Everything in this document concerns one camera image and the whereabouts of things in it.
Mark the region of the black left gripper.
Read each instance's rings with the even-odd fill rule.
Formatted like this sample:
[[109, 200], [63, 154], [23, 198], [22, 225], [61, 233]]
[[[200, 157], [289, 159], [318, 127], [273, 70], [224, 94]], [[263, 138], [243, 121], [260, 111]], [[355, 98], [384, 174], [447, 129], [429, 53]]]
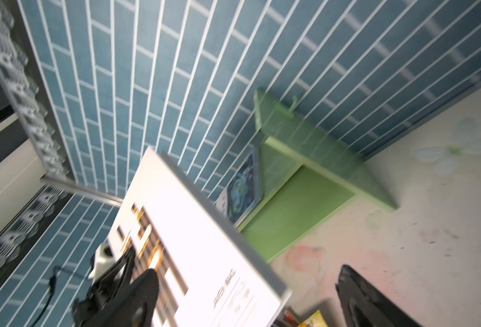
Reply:
[[95, 303], [97, 308], [101, 309], [110, 300], [116, 297], [116, 295], [118, 295], [124, 287], [128, 286], [131, 282], [135, 258], [136, 251], [134, 248], [130, 247], [125, 250], [124, 254], [118, 260], [115, 260], [115, 263], [111, 268], [109, 268], [95, 283], [92, 282], [91, 287], [86, 293], [86, 298], [83, 301], [89, 299]]

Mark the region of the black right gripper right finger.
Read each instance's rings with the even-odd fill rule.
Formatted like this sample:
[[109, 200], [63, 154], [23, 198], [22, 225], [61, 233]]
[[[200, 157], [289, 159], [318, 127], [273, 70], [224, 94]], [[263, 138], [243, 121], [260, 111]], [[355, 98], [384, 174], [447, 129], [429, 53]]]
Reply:
[[347, 264], [341, 267], [335, 288], [347, 326], [420, 327]]

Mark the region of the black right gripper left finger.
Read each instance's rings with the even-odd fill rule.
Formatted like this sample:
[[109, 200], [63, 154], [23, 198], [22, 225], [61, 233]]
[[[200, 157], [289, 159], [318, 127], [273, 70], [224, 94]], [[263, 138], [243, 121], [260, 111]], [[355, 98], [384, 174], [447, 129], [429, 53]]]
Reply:
[[153, 269], [110, 300], [101, 309], [93, 301], [76, 301], [72, 308], [75, 326], [152, 326], [160, 293], [160, 281]]

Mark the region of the white book brown stripes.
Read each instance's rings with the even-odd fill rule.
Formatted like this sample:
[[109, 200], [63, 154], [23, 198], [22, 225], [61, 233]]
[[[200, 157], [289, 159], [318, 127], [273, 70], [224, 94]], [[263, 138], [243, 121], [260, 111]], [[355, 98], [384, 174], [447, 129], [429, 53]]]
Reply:
[[109, 231], [132, 277], [155, 271], [152, 326], [270, 326], [288, 286], [165, 154], [147, 149]]

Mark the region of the blue galaxy cover book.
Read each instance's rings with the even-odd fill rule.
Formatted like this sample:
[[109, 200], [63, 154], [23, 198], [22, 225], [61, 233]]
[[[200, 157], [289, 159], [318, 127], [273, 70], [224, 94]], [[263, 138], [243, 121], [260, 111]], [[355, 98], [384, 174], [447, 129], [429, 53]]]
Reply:
[[220, 193], [215, 208], [238, 228], [261, 200], [259, 156], [258, 150], [253, 149]]

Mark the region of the yellow illustrated history book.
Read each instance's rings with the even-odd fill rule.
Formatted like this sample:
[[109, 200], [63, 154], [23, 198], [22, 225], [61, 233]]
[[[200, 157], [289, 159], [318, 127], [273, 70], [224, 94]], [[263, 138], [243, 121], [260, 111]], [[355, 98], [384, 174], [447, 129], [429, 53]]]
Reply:
[[299, 324], [299, 327], [328, 327], [325, 319], [319, 310], [315, 311], [308, 318]]

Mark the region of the green shelf rack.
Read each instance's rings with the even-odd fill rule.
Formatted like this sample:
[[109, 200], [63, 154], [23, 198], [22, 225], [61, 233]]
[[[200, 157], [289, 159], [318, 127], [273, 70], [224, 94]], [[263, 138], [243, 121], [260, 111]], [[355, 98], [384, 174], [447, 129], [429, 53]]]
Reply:
[[295, 106], [258, 89], [254, 118], [262, 200], [237, 229], [266, 261], [357, 197], [397, 209], [364, 159], [300, 117]]

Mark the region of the metal corner frame post left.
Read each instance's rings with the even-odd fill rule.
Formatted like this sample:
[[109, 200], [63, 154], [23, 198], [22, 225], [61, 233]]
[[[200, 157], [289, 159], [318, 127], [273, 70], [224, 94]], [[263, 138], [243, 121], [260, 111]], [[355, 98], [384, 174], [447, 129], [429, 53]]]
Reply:
[[87, 188], [81, 184], [72, 182], [69, 179], [58, 178], [55, 175], [45, 174], [43, 177], [41, 177], [41, 181], [50, 187], [63, 189], [68, 193], [75, 193], [83, 197], [97, 200], [104, 204], [112, 205], [114, 207], [120, 207], [123, 204], [122, 198]]

